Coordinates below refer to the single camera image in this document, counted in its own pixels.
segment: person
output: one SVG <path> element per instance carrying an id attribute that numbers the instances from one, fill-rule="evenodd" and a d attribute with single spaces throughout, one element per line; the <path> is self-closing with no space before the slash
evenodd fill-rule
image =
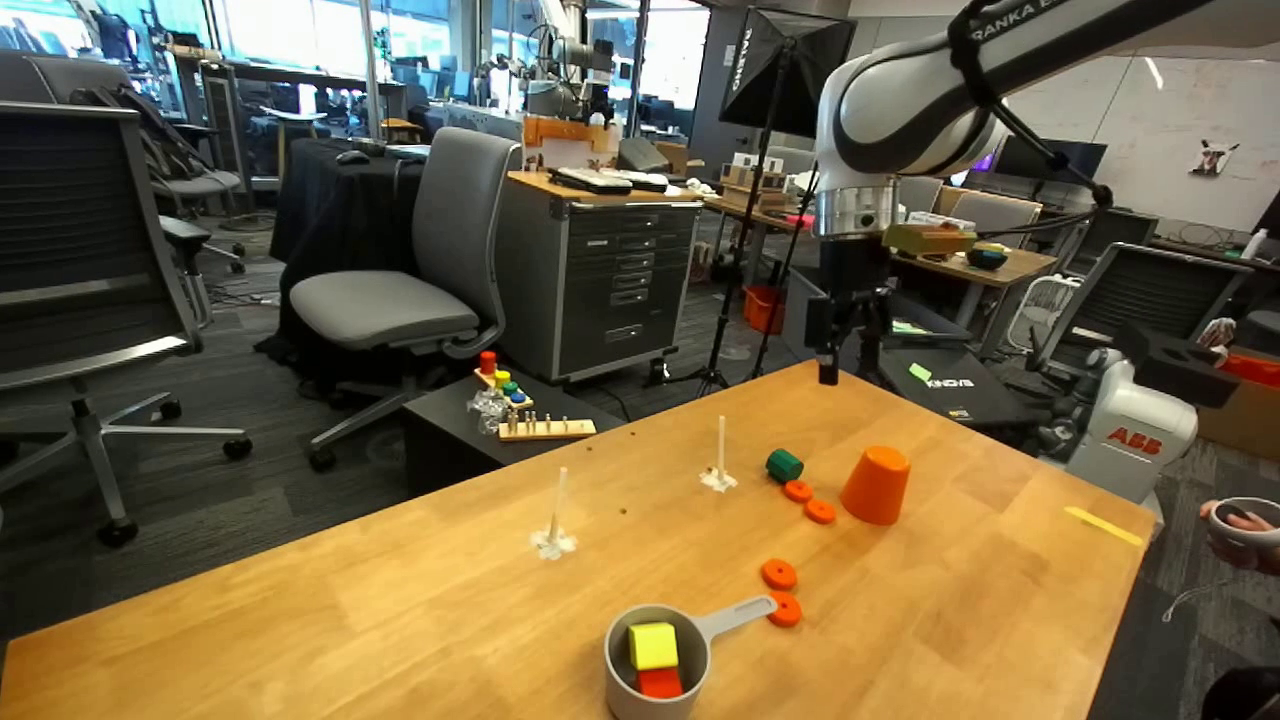
<path id="1" fill-rule="evenodd" d="M 1208 501 L 1200 506 L 1200 524 L 1208 530 L 1208 548 L 1220 561 L 1266 574 L 1266 577 L 1280 577 L 1280 538 L 1272 538 L 1280 530 L 1270 515 L 1252 507 L 1235 507 L 1230 501 Z"/>

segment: desk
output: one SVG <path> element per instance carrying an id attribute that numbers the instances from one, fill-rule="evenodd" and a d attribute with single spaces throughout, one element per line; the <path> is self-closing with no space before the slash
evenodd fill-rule
<path id="1" fill-rule="evenodd" d="M 951 318 L 951 323 L 959 331 L 972 328 L 972 318 L 976 318 L 976 305 L 985 299 L 985 294 L 1007 294 L 1015 284 L 1028 284 L 1028 280 L 1043 276 L 1058 263 L 1058 257 L 1042 257 L 1042 251 L 1028 251 L 1028 248 L 1007 248 L 1007 261 L 1001 269 L 994 269 L 994 273 L 972 269 L 966 261 L 966 251 L 958 251 L 950 261 L 925 261 L 925 257 L 896 257 L 896 261 L 910 263 L 910 269 L 925 269 L 925 273 L 937 273 L 937 276 L 966 280 L 966 299 L 959 299 L 959 307 Z M 1004 331 L 1001 319 L 997 323 L 989 319 L 979 328 L 979 358 L 1001 358 L 1001 331 Z"/>
<path id="2" fill-rule="evenodd" d="M 730 496 L 702 483 L 717 415 Z M 811 524 L 763 479 L 793 450 L 838 496 L 877 441 L 915 463 L 894 530 Z M 580 548 L 544 564 L 530 531 L 559 468 Z M 714 613 L 783 555 L 804 623 L 717 642 L 696 716 L 1082 720 L 1150 540 L 1146 507 L 796 363 L 21 638 L 0 716 L 604 716 L 616 613 Z"/>
<path id="3" fill-rule="evenodd" d="M 340 139 L 294 139 L 287 176 L 277 203 L 271 257 L 281 276 L 281 328 L 271 358 L 322 348 L 287 305 L 287 287 L 338 269 L 413 269 L 413 201 L 422 166 L 374 158 L 370 166 L 338 166 Z"/>

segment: cardboard box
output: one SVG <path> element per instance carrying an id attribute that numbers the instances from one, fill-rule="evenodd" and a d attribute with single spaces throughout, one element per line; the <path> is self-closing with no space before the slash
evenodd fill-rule
<path id="1" fill-rule="evenodd" d="M 1280 385 L 1240 381 L 1223 409 L 1200 409 L 1200 441 L 1280 463 Z"/>

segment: chair backrest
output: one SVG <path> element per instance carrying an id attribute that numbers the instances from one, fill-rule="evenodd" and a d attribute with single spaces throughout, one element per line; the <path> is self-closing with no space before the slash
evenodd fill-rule
<path id="1" fill-rule="evenodd" d="M 127 73 L 92 58 L 32 58 L 56 104 L 78 104 L 83 93 L 118 95 L 134 90 Z"/>
<path id="2" fill-rule="evenodd" d="M 442 128 L 413 203 L 417 273 L 474 305 L 489 328 L 506 328 L 497 226 L 517 151 L 502 135 Z"/>
<path id="3" fill-rule="evenodd" d="M 193 343 L 135 114 L 0 104 L 0 387 Z"/>

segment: gray office chair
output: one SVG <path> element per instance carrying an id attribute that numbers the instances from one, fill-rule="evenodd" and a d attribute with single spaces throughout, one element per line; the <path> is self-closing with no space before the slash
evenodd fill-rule
<path id="1" fill-rule="evenodd" d="M 180 406 L 168 391 L 111 415 L 89 400 L 100 373 L 197 348 L 176 269 L 161 257 L 168 248 L 135 114 L 0 104 L 0 391 L 73 385 L 69 433 L 5 463 L 0 496 L 82 450 L 107 506 L 103 546 L 135 538 L 107 441 L 225 441 L 227 461 L 253 453 L 246 428 L 127 423 L 144 413 L 176 419 Z"/>
<path id="2" fill-rule="evenodd" d="M 318 471 L 331 468 L 338 441 L 422 398 L 417 358 L 467 360 L 506 337 L 497 222 L 509 170 L 517 170 L 512 139 L 467 128 L 437 132 L 413 210 L 417 276 L 360 269 L 294 284 L 287 305 L 318 337 L 346 348 L 409 352 L 395 391 L 308 441 Z"/>
<path id="3" fill-rule="evenodd" d="M 107 60 L 69 60 L 69 58 L 27 58 L 32 73 L 46 80 L 49 100 L 51 104 L 107 104 L 107 110 L 127 110 L 121 100 L 121 90 L 134 93 L 134 80 L 121 63 Z M 150 110 L 150 100 L 139 100 L 135 110 L 144 110 L 151 117 L 151 132 L 168 132 L 165 145 L 151 139 L 158 151 L 165 147 L 180 147 L 176 158 L 193 158 L 188 166 L 204 166 L 197 158 L 197 147 L 188 147 L 188 139 L 161 117 Z M 188 172 L 158 172 L 151 170 L 151 194 L 173 201 L 173 214 L 185 222 L 197 222 L 200 210 L 207 216 L 220 216 L 220 226 L 231 222 L 235 201 L 249 201 L 249 183 L 235 172 L 225 170 L 188 170 Z M 231 263 L 231 273 L 246 273 L 246 248 L 242 245 L 204 245 L 204 257 L 220 257 Z"/>

